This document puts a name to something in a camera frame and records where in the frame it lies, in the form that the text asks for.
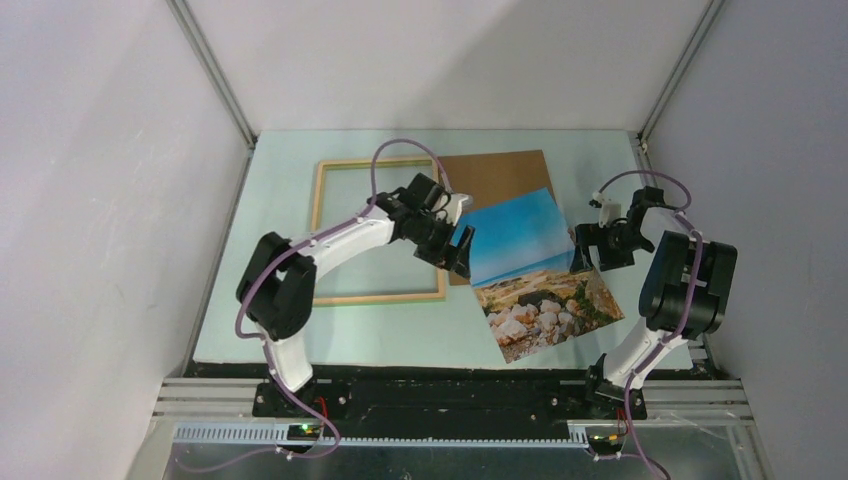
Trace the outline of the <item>wooden picture frame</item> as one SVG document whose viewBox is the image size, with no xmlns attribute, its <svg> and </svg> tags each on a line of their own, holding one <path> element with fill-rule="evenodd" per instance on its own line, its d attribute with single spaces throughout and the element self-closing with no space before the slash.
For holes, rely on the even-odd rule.
<svg viewBox="0 0 848 480">
<path fill-rule="evenodd" d="M 360 211 L 371 195 L 370 179 L 379 192 L 407 186 L 421 173 L 438 175 L 423 155 L 389 156 L 370 170 L 368 158 L 322 160 L 312 190 L 310 229 L 335 226 Z M 447 275 L 414 256 L 415 245 L 398 240 L 369 250 L 325 274 L 316 284 L 317 306 L 383 304 L 443 300 Z"/>
</svg>

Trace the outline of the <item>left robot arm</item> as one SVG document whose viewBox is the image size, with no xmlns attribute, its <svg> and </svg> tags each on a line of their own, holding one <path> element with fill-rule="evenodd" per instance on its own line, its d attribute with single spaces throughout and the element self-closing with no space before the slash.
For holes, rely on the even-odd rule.
<svg viewBox="0 0 848 480">
<path fill-rule="evenodd" d="M 316 403 L 316 390 L 303 330 L 310 319 L 315 287 L 342 264 L 395 241 L 415 246 L 416 258 L 445 272 L 470 278 L 471 226 L 460 218 L 471 196 L 418 174 L 404 187 L 372 194 L 363 209 L 342 223 L 297 241 L 275 232 L 257 243 L 236 289 L 240 304 L 235 331 L 256 327 L 271 378 L 281 387 L 277 402 L 292 416 L 304 416 Z"/>
</svg>

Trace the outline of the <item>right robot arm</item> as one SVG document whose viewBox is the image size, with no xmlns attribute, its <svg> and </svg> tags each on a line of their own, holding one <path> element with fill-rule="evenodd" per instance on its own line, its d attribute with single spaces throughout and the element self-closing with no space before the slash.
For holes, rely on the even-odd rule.
<svg viewBox="0 0 848 480">
<path fill-rule="evenodd" d="M 606 418 L 634 406 L 647 375 L 672 350 L 721 325 L 738 251 L 707 240 L 681 208 L 666 203 L 659 188 L 636 190 L 626 211 L 601 191 L 590 204 L 599 209 L 599 219 L 575 227 L 571 272 L 629 267 L 637 251 L 652 256 L 638 321 L 588 369 L 581 392 L 585 411 Z"/>
</svg>

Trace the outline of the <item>seaside landscape photo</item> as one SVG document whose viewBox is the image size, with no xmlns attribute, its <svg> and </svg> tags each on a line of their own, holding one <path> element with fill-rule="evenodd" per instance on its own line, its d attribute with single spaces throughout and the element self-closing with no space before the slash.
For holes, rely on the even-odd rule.
<svg viewBox="0 0 848 480">
<path fill-rule="evenodd" d="M 461 223 L 475 231 L 470 285 L 505 362 L 624 319 L 595 268 L 571 272 L 577 250 L 548 189 L 467 213 Z"/>
</svg>

